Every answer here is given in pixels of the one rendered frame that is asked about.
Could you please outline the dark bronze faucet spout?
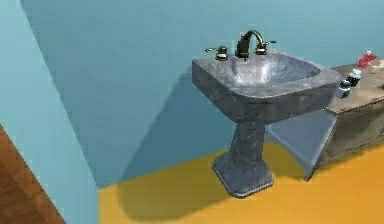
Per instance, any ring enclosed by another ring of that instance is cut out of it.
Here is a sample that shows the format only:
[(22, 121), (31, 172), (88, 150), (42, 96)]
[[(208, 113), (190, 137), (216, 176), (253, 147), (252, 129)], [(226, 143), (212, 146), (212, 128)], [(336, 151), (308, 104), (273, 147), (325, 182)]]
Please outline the dark bronze faucet spout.
[(241, 35), (240, 40), (237, 42), (235, 56), (238, 58), (248, 58), (250, 40), (255, 37), (258, 43), (264, 42), (262, 35), (257, 30), (249, 30), (245, 34)]

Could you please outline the brown wooden door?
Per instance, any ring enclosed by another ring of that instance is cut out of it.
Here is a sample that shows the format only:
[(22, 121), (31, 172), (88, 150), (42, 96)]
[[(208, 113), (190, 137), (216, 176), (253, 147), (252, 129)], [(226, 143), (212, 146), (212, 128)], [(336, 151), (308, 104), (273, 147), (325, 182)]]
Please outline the brown wooden door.
[(1, 125), (0, 224), (66, 224)]

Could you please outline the brown wooden cabinet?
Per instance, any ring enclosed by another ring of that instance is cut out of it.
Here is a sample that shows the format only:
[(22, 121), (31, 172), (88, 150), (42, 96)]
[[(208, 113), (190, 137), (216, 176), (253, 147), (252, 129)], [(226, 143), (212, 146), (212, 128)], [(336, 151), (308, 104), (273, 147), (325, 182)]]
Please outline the brown wooden cabinet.
[(370, 73), (384, 57), (371, 61), (366, 67), (356, 64), (333, 67), (344, 78), (353, 69), (362, 71), (362, 78), (348, 97), (334, 98), (324, 109), (335, 118), (314, 167), (303, 179), (309, 181), (316, 170), (342, 160), (350, 154), (384, 141), (384, 70)]

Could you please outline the grey stone pedestal sink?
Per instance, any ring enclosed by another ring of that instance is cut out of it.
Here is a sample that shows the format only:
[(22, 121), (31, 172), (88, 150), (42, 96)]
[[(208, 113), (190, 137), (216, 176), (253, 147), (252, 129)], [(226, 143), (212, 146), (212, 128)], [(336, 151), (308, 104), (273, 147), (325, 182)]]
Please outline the grey stone pedestal sink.
[(230, 149), (212, 164), (231, 196), (273, 185), (263, 160), (265, 127), (324, 108), (340, 81), (338, 72), (282, 52), (192, 61), (193, 84), (236, 124)]

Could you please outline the pale small object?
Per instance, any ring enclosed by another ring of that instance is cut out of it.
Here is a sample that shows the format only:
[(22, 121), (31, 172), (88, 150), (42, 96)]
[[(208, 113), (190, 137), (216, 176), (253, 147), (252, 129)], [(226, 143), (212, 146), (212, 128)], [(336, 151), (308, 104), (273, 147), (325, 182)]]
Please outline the pale small object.
[(384, 70), (384, 60), (380, 60), (378, 65), (372, 65), (370, 73), (375, 74)]

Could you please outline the black bottle with white cap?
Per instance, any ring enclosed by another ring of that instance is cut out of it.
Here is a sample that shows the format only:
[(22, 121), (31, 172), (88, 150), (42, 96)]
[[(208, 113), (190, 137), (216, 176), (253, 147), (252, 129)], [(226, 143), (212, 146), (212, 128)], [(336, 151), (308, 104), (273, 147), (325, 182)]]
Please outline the black bottle with white cap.
[(353, 69), (352, 72), (347, 76), (347, 81), (350, 82), (352, 87), (356, 87), (361, 79), (362, 71), (359, 69)]

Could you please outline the red cloth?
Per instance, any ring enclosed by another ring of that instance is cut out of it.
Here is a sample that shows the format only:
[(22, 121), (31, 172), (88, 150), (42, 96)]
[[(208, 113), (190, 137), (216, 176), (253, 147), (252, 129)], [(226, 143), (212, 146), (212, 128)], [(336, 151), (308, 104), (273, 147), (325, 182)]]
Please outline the red cloth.
[(366, 67), (371, 61), (375, 60), (377, 56), (371, 51), (367, 50), (364, 55), (358, 60), (357, 66), (360, 68)]

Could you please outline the blue and white jar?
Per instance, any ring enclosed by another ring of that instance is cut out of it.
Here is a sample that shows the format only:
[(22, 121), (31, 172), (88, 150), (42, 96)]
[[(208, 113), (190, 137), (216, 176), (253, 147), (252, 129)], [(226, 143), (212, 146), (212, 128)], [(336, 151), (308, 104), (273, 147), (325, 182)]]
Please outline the blue and white jar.
[(348, 80), (342, 80), (336, 91), (337, 98), (346, 98), (351, 91), (351, 83)]

